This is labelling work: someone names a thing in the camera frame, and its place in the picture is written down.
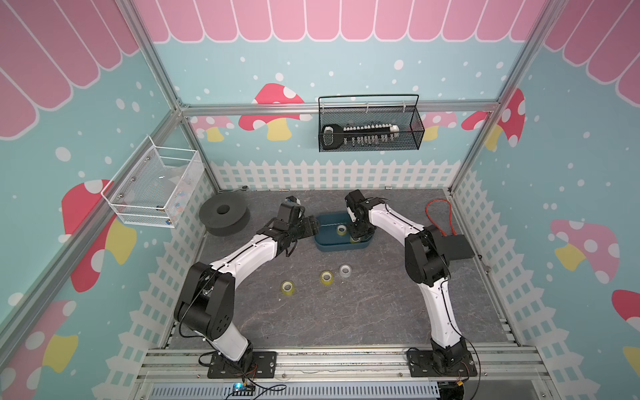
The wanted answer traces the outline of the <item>teal plastic storage box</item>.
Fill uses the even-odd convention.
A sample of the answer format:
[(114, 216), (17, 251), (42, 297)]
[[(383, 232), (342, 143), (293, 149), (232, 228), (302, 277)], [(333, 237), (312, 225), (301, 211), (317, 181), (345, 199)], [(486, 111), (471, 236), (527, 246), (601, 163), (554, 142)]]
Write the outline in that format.
[(319, 232), (314, 237), (314, 241), (321, 252), (358, 250), (366, 248), (372, 240), (371, 238), (370, 240), (361, 240), (360, 243), (350, 243), (349, 233), (344, 236), (337, 234), (338, 225), (348, 227), (348, 223), (351, 222), (347, 212), (324, 213), (316, 216), (316, 219), (319, 223)]

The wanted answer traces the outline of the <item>white transparent tape roll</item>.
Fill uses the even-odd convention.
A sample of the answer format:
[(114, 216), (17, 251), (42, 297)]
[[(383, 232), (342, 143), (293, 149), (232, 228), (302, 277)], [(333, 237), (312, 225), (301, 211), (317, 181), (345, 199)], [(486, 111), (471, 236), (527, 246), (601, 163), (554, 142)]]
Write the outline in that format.
[(352, 273), (351, 267), (349, 265), (346, 265), (346, 264), (342, 265), (339, 268), (338, 271), (339, 271), (340, 276), (343, 277), (343, 278), (349, 278), (351, 276), (351, 273)]

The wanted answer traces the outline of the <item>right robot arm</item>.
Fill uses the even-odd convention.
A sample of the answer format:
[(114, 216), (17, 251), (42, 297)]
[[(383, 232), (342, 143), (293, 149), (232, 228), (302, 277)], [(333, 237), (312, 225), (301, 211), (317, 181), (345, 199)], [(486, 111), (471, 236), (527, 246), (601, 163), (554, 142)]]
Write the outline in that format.
[(434, 367), (440, 373), (454, 369), (470, 355), (448, 289), (451, 261), (474, 256), (465, 236), (444, 236), (434, 225), (416, 223), (395, 212), (385, 199), (365, 198), (358, 190), (349, 193), (345, 203), (353, 238), (371, 237), (380, 228), (403, 245), (405, 270), (427, 307)]

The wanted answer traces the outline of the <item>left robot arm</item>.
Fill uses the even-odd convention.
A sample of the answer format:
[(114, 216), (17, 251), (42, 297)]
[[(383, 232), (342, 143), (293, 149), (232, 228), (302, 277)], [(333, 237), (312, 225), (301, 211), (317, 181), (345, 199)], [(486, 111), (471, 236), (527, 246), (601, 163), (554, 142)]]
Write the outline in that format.
[(297, 242), (319, 232), (314, 216), (295, 223), (274, 219), (248, 243), (210, 264), (195, 263), (188, 270), (173, 318), (227, 360), (239, 363), (251, 353), (251, 343), (233, 323), (237, 287), (258, 268), (280, 254), (290, 256)]

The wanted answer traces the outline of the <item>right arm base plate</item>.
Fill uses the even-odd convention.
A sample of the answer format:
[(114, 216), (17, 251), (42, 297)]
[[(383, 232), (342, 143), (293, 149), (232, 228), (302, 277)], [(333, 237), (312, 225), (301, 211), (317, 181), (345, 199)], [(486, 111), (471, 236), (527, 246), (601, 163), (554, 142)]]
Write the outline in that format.
[(439, 351), (410, 348), (405, 353), (412, 378), (456, 378), (466, 381), (478, 376), (477, 364), (468, 350), (453, 358)]

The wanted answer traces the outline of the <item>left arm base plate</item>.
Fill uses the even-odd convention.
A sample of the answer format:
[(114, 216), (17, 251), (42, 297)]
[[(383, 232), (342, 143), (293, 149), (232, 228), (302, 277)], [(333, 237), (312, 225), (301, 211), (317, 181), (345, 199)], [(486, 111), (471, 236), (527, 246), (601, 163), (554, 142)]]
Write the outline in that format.
[(215, 352), (208, 363), (207, 378), (274, 378), (277, 357), (277, 352), (250, 351), (235, 362)]

